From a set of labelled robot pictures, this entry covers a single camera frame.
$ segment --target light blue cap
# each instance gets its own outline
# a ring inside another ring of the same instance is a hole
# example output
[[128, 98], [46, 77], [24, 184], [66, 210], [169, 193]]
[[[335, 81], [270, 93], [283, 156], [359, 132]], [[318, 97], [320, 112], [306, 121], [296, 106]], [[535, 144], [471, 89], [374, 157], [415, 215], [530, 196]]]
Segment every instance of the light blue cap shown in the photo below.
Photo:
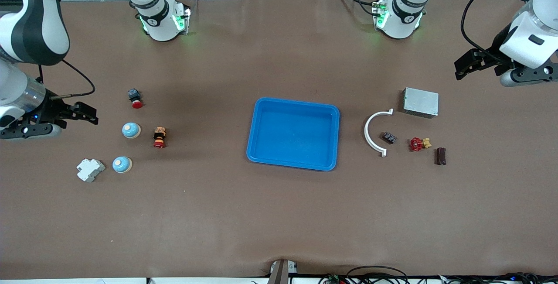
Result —
[[122, 134], [128, 139], [133, 139], [140, 135], [141, 127], [137, 123], [125, 123], [122, 127]]
[[126, 173], [132, 168], [132, 160], [129, 157], [116, 157], [112, 162], [112, 168], [117, 173]]

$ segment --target red button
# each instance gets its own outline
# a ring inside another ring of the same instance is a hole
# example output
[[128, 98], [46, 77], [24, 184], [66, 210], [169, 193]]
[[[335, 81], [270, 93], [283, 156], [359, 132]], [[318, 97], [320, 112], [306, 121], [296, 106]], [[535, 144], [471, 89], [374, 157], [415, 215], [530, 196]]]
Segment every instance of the red button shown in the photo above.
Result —
[[141, 109], [143, 107], [143, 103], [141, 103], [141, 101], [138, 101], [136, 99], [136, 101], [132, 101], [132, 107], [134, 109]]
[[165, 147], [165, 143], [162, 140], [155, 140], [155, 143], [153, 143], [154, 147], [157, 147], [157, 149], [162, 149], [163, 147]]

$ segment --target white curved bracket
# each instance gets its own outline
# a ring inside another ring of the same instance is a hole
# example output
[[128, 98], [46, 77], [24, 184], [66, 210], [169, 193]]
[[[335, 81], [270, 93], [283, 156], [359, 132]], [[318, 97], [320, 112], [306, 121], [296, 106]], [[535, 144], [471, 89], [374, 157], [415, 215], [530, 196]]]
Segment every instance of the white curved bracket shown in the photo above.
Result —
[[368, 142], [368, 144], [372, 147], [372, 149], [378, 151], [379, 153], [382, 153], [382, 157], [385, 157], [385, 155], [387, 154], [387, 149], [384, 149], [383, 147], [380, 147], [379, 145], [377, 145], [376, 143], [374, 143], [374, 141], [372, 141], [372, 139], [370, 138], [370, 135], [368, 133], [368, 125], [370, 125], [370, 122], [374, 119], [374, 117], [376, 116], [391, 116], [393, 115], [393, 109], [389, 109], [389, 111], [387, 112], [378, 112], [375, 113], [374, 115], [372, 115], [365, 123], [364, 125], [364, 138], [366, 139], [366, 142]]

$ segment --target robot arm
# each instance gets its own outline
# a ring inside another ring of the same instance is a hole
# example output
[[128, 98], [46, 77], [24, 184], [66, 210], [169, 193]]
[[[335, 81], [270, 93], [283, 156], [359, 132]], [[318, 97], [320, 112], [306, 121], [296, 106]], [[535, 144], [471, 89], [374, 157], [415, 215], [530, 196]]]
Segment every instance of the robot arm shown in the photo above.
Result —
[[529, 0], [486, 51], [472, 49], [455, 62], [457, 80], [496, 66], [506, 87], [558, 81], [550, 57], [558, 50], [558, 0]]
[[55, 65], [70, 49], [60, 0], [22, 0], [20, 12], [0, 17], [0, 57], [9, 62]]
[[373, 10], [377, 29], [395, 39], [410, 36], [422, 17], [422, 11], [428, 0], [381, 0]]
[[0, 17], [0, 139], [51, 137], [66, 128], [64, 119], [98, 124], [94, 108], [66, 105], [14, 65], [55, 65], [70, 48], [60, 0], [22, 2], [20, 12]]
[[187, 34], [190, 8], [176, 0], [130, 0], [137, 9], [144, 31], [157, 41]]

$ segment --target blue tray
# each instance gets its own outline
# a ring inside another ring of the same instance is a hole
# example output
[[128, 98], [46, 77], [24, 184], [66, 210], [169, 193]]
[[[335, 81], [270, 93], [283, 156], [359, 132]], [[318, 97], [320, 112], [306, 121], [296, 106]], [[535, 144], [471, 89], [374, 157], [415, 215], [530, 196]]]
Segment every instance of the blue tray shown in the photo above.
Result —
[[263, 97], [255, 103], [246, 155], [257, 163], [331, 171], [339, 116], [333, 105]]

